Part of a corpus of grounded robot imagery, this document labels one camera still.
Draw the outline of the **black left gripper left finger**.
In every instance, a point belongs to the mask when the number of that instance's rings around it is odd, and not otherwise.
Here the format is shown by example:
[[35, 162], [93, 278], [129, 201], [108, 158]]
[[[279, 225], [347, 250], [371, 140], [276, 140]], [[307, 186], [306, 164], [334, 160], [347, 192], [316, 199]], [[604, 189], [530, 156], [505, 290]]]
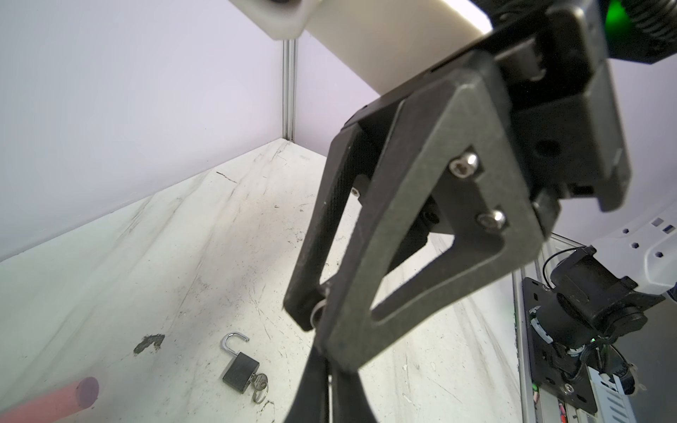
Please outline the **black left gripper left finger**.
[[329, 364], [317, 347], [310, 354], [285, 423], [328, 423]]

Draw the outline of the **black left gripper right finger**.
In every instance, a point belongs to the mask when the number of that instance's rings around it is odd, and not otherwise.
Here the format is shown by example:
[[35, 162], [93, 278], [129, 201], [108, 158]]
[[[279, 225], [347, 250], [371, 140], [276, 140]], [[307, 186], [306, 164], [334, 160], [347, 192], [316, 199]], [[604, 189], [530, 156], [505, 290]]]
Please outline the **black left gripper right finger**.
[[331, 368], [333, 422], [377, 423], [358, 373]]

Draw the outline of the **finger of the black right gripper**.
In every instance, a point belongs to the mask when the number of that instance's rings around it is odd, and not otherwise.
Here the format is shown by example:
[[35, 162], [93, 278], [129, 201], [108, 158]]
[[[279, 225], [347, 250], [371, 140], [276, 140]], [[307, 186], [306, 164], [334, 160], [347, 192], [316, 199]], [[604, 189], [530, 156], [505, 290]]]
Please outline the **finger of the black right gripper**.
[[324, 299], [320, 277], [353, 183], [360, 174], [372, 176], [377, 159], [375, 147], [358, 124], [343, 128], [331, 142], [310, 225], [283, 301], [284, 310], [303, 331], [312, 330], [311, 312]]
[[[340, 368], [358, 370], [440, 308], [535, 259], [544, 234], [509, 119], [504, 86], [469, 68], [400, 106], [317, 333], [317, 346]], [[428, 201], [453, 245], [375, 302]]]

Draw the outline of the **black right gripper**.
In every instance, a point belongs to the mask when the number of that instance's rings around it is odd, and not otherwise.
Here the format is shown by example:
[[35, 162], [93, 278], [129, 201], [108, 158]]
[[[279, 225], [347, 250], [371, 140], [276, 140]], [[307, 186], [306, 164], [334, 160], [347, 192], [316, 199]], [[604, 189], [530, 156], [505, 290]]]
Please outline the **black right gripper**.
[[595, 1], [532, 1], [513, 18], [391, 88], [350, 119], [382, 149], [398, 105], [473, 58], [511, 103], [511, 126], [526, 179], [561, 197], [594, 197], [619, 209], [631, 178], [608, 44]]

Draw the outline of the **black padlock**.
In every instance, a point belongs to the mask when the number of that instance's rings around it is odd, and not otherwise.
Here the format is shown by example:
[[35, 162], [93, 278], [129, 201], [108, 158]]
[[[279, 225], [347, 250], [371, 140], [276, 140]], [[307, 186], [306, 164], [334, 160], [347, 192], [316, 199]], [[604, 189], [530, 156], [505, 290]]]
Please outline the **black padlock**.
[[250, 384], [260, 367], [260, 363], [244, 352], [236, 352], [234, 349], [232, 349], [228, 344], [232, 338], [238, 338], [245, 343], [250, 342], [250, 338], [248, 336], [237, 331], [227, 333], [224, 338], [222, 338], [220, 343], [221, 348], [226, 353], [232, 355], [233, 359], [221, 380], [228, 387], [243, 394], [245, 391], [247, 391], [248, 387], [250, 387]]

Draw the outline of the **silver key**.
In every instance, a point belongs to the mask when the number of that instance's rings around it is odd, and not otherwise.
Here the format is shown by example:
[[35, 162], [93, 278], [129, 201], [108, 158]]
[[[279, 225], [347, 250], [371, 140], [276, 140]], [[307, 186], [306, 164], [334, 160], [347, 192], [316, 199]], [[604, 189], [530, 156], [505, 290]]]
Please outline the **silver key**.
[[256, 405], [262, 404], [269, 392], [268, 376], [263, 373], [252, 375], [251, 386], [253, 388], [252, 402]]

